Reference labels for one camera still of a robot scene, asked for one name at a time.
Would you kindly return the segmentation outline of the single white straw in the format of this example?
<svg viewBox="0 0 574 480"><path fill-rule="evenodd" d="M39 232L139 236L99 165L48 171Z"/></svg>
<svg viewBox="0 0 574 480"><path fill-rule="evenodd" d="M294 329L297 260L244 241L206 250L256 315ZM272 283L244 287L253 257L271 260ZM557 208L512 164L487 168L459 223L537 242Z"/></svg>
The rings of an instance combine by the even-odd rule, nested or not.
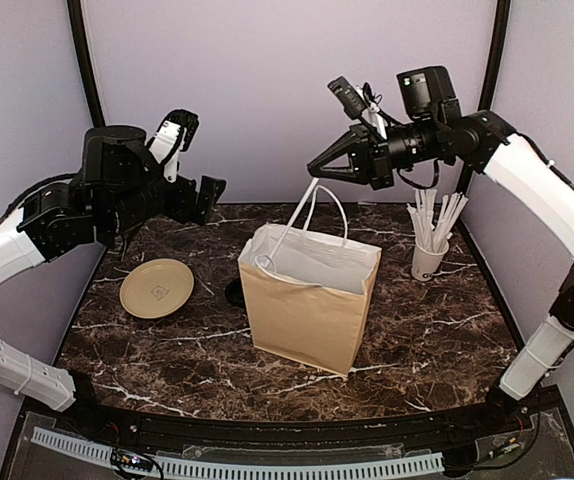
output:
<svg viewBox="0 0 574 480"><path fill-rule="evenodd" d="M276 245L273 247L270 254L267 256L267 265L270 266L271 268L274 268L273 260L274 260L274 257L276 255L278 249L280 248L280 246L284 242L285 237L287 236L290 229L292 228L295 221L297 220L297 218L298 218L300 212L302 211L304 205L306 204L307 200L312 195L313 191L315 190L316 186L318 185L318 182L319 182L318 178L313 178L311 180L309 186L305 190L303 196L301 197L299 203L297 204L295 210L293 211L291 217L289 218L289 220L288 220L283 232L281 233Z"/></svg>

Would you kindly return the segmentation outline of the stack of black cup lids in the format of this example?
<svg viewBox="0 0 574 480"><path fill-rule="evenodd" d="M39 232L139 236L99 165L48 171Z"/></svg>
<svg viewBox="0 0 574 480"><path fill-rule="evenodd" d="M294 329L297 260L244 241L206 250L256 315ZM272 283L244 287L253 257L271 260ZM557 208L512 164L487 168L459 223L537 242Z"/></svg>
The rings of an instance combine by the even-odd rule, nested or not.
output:
<svg viewBox="0 0 574 480"><path fill-rule="evenodd" d="M230 305L243 308L245 306L242 282L240 278L232 280L225 289L225 297Z"/></svg>

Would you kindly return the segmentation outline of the brown paper bag white handles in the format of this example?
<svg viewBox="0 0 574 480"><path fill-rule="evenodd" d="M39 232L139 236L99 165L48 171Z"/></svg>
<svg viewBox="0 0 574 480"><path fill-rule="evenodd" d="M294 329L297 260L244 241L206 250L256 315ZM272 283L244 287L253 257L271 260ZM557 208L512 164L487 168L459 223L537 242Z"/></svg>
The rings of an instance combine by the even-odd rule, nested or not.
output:
<svg viewBox="0 0 574 480"><path fill-rule="evenodd" d="M238 257L255 348L347 376L360 348L381 248L267 223Z"/></svg>

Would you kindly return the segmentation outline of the white cup holding straws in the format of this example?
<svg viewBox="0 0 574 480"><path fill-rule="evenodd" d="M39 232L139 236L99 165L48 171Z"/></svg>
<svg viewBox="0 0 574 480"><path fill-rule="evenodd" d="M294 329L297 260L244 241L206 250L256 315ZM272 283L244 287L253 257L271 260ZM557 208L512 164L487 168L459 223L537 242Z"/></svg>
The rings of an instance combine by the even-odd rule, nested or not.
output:
<svg viewBox="0 0 574 480"><path fill-rule="evenodd" d="M421 244L419 238L416 238L411 263L412 277L421 282L431 280L448 250L447 240L441 241L438 247L427 247Z"/></svg>

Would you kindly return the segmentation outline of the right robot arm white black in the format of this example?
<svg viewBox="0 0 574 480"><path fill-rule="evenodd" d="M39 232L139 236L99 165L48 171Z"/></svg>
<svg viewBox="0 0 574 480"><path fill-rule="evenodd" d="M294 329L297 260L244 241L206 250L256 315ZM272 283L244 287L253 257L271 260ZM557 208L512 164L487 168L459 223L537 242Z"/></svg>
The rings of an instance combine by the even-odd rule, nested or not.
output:
<svg viewBox="0 0 574 480"><path fill-rule="evenodd" d="M520 201L573 261L547 317L489 393L491 401L478 410L478 426L497 434L514 420L515 403L574 345L574 185L528 136L497 114L462 114L445 67L400 73L397 83L406 124L384 113L369 87L355 87L343 76L328 83L354 123L308 164L309 174L381 190L420 162L461 160Z"/></svg>

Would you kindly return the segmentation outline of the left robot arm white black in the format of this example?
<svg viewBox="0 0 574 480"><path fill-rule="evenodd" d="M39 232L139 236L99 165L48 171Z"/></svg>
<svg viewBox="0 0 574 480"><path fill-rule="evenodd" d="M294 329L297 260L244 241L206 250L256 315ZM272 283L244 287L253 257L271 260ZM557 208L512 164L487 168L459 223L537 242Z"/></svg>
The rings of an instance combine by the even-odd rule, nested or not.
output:
<svg viewBox="0 0 574 480"><path fill-rule="evenodd" d="M205 224L226 182L180 174L180 155L199 127L177 109L151 138L135 126L88 130L75 173L42 180L21 193L0 218L0 285L80 245L126 248L150 218ZM87 436L108 427L107 412L85 374L47 365L0 339L0 385L54 411L66 412Z"/></svg>

